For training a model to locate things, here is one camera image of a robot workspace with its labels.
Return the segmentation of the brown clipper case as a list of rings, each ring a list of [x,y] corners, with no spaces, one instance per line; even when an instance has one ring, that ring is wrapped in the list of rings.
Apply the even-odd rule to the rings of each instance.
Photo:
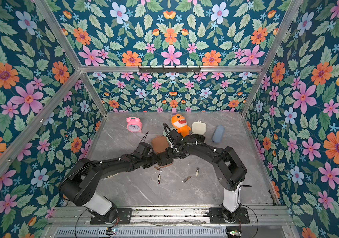
[[[157,164],[160,168],[168,167],[173,164],[173,159],[168,153],[169,144],[164,136],[158,136],[151,141],[153,151],[157,155]]]

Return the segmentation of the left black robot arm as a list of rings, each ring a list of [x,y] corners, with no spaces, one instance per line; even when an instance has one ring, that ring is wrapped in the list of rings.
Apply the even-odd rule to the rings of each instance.
[[[97,193],[100,181],[116,174],[149,168],[155,165],[157,160],[158,156],[154,152],[146,155],[134,152],[103,161],[85,158],[77,162],[64,178],[59,185],[59,192],[76,206],[87,208],[92,215],[111,224],[117,219],[117,206]]]

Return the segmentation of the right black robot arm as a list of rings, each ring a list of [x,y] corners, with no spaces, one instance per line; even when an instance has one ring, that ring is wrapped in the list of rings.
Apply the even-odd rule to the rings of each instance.
[[[185,159],[192,155],[213,166],[218,182],[224,188],[221,217],[227,223],[236,221],[242,207],[241,189],[247,168],[235,150],[229,146],[213,147],[191,135],[183,137],[175,129],[165,129],[165,133],[170,143],[170,158]]]

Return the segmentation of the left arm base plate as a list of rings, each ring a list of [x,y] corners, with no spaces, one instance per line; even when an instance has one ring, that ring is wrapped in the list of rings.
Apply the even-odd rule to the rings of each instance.
[[[112,208],[106,215],[94,212],[90,220],[91,225],[127,225],[132,218],[131,208]]]

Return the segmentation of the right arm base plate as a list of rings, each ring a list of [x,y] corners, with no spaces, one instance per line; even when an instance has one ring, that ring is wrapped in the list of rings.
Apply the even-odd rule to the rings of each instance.
[[[210,219],[211,224],[249,224],[250,219],[248,210],[240,208],[235,212],[229,212],[221,207],[209,208],[206,215]]]

